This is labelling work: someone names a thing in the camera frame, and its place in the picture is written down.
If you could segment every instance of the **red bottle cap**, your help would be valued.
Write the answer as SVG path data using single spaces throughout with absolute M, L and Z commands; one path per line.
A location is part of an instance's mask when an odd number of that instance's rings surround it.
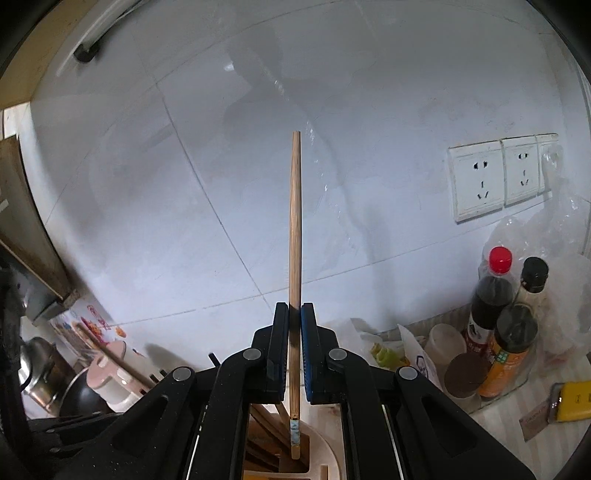
M 511 269 L 513 256 L 508 248 L 495 247 L 488 257 L 488 265 L 491 272 L 497 275 L 505 275 Z

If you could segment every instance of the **kitchen wall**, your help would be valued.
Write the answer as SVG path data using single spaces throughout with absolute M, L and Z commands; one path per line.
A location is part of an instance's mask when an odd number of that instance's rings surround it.
M 455 224 L 448 147 L 556 132 L 591 200 L 582 83 L 525 0 L 246 5 L 152 0 L 90 64 L 59 53 L 20 128 L 58 252 L 161 364 L 208 367 L 287 301 L 294 129 L 320 323 L 467 303 L 495 223 L 544 207 Z

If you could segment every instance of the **chopstick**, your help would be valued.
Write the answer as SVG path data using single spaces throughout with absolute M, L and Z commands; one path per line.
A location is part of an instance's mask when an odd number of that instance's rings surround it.
M 301 134 L 293 132 L 290 186 L 290 443 L 291 458 L 300 458 L 300 307 L 301 307 Z

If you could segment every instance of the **electrical outlet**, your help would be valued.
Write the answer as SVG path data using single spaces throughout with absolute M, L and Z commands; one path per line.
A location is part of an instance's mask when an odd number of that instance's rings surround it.
M 540 159 L 535 137 L 505 138 L 505 205 L 513 205 L 538 195 Z
M 499 141 L 450 148 L 449 161 L 456 222 L 503 208 L 503 153 Z
M 538 171 L 540 172 L 540 188 L 538 193 L 546 191 L 546 182 L 544 180 L 544 172 L 542 171 L 542 155 L 548 147 L 558 145 L 558 134 L 536 135 L 535 139 L 538 142 Z

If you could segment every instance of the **screw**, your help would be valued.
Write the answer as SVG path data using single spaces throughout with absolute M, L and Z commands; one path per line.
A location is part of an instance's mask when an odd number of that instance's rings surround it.
M 173 378 L 177 382 L 183 382 L 191 376 L 191 369 L 187 367 L 179 367 L 173 372 Z
M 259 360 L 261 357 L 261 351 L 258 348 L 248 348 L 244 350 L 242 356 L 246 358 L 246 360 Z
M 413 367 L 402 367 L 398 370 L 398 375 L 405 380 L 414 380 L 418 377 L 418 372 Z
M 329 352 L 329 357 L 331 357 L 332 360 L 344 360 L 347 358 L 347 352 L 342 348 L 333 348 Z

